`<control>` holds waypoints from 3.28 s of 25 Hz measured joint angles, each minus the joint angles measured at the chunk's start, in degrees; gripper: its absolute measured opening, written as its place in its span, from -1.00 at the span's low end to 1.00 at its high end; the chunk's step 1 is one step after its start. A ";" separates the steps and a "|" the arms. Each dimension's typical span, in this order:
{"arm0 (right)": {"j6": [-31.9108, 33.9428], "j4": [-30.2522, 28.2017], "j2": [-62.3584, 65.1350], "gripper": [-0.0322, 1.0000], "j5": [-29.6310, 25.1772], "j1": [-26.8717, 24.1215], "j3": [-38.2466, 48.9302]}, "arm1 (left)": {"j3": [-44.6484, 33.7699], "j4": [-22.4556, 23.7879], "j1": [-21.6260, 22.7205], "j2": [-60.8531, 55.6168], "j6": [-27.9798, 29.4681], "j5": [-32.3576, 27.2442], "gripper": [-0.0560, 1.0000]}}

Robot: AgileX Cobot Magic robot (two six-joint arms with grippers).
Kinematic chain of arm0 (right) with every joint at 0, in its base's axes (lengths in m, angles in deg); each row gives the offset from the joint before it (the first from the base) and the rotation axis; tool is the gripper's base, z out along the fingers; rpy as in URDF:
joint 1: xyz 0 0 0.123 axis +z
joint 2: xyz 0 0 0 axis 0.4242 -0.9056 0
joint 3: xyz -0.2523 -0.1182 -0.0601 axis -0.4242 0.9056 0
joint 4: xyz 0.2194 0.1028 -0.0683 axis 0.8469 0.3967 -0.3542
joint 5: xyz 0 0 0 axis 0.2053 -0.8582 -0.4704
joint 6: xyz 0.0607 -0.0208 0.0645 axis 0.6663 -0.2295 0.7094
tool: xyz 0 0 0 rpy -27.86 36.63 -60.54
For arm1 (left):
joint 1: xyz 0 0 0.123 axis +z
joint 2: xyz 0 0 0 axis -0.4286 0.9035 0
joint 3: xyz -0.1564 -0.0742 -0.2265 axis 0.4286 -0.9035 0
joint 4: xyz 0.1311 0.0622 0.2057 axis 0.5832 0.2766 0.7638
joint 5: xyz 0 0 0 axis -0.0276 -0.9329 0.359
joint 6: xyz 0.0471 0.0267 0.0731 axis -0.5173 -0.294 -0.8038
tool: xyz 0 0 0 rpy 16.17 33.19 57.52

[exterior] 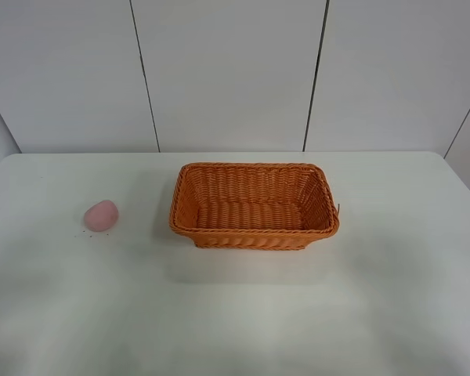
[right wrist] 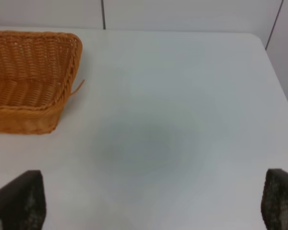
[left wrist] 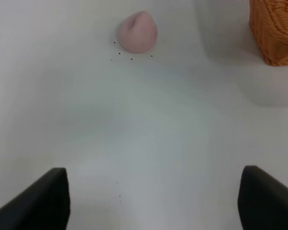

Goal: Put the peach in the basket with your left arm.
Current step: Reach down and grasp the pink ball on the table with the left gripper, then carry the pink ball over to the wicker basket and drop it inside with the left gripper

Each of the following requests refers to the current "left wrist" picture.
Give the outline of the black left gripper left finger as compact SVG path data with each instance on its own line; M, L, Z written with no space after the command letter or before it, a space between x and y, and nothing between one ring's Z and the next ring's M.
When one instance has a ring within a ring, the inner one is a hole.
M71 213L65 168L52 168L0 208L0 230L65 230Z

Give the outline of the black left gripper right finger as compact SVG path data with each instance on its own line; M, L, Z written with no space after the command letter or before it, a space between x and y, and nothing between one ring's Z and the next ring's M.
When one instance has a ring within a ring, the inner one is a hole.
M288 230L288 187L258 166L245 166L238 211L244 230Z

